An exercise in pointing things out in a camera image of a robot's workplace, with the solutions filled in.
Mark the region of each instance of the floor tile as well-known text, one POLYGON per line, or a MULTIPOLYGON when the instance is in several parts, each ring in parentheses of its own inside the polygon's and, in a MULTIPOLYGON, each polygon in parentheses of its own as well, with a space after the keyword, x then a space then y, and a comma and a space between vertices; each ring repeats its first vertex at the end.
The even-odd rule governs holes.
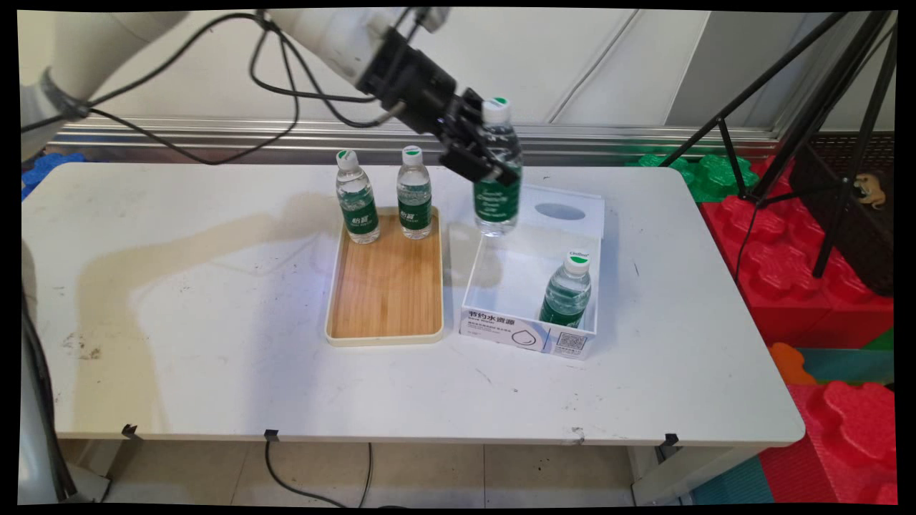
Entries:
MULTIPOLYGON (((246 506, 328 507, 278 485, 267 471, 264 444, 246 444, 248 458, 232 503, 246 506)), ((368 466, 366 444, 278 442, 270 445, 274 472, 288 485, 355 507, 368 466)))
POLYGON ((626 447, 487 445, 487 508, 633 506, 626 447))
POLYGON ((124 442, 105 502, 229 504, 249 444, 124 442))
POLYGON ((368 508, 482 508, 484 447, 458 444, 374 444, 368 508))

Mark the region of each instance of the table leg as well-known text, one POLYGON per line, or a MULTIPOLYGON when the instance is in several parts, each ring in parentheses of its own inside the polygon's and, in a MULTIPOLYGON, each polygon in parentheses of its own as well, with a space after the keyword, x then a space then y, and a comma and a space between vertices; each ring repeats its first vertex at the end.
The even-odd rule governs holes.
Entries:
POLYGON ((107 477, 124 440, 87 440, 75 465, 107 477))
POLYGON ((683 447, 664 462, 641 471, 633 483, 637 506, 665 504, 756 456, 766 447, 683 447))

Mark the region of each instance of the orange foam piece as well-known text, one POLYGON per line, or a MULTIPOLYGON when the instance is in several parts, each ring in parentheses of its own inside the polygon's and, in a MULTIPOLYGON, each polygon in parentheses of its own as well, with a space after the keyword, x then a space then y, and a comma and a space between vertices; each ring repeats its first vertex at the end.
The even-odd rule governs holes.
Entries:
POLYGON ((814 376, 804 371, 804 356, 790 345, 776 342, 769 348, 769 355, 776 363, 776 369, 787 385, 816 385, 814 376))

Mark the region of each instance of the white box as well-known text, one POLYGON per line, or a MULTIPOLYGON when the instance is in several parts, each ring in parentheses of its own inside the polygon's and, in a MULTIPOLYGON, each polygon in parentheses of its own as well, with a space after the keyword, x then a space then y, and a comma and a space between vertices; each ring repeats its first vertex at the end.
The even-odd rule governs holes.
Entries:
POLYGON ((597 333, 604 232, 605 200, 600 196, 523 186, 516 228, 505 236, 481 238, 462 301, 459 332, 585 359, 597 333), (592 253, 592 295, 579 327, 541 322, 547 283, 574 248, 592 253))

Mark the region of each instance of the water bottle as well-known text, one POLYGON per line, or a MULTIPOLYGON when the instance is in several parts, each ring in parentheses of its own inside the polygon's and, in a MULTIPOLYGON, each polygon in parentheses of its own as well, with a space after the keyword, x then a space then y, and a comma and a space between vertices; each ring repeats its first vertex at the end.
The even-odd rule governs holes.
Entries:
POLYGON ((381 234, 372 184, 352 150, 337 153, 337 167, 337 200, 341 203, 346 231, 358 244, 372 243, 381 234))
POLYGON ((482 136, 496 159, 506 163, 518 174, 518 181, 503 186, 495 174, 474 183, 474 214, 477 227, 484 236, 502 236, 518 221, 518 193, 521 190, 521 145, 515 129, 509 123, 509 102, 492 98, 483 104, 482 136))
POLYGON ((401 150, 404 165, 398 172, 398 211, 401 232, 410 239, 423 239, 432 231, 432 187, 423 166, 423 151, 411 145, 401 150))
POLYGON ((571 250, 563 265, 553 272, 547 284, 544 303, 540 306, 542 322, 578 327, 588 298, 592 294, 592 280, 588 276, 589 253, 571 250))

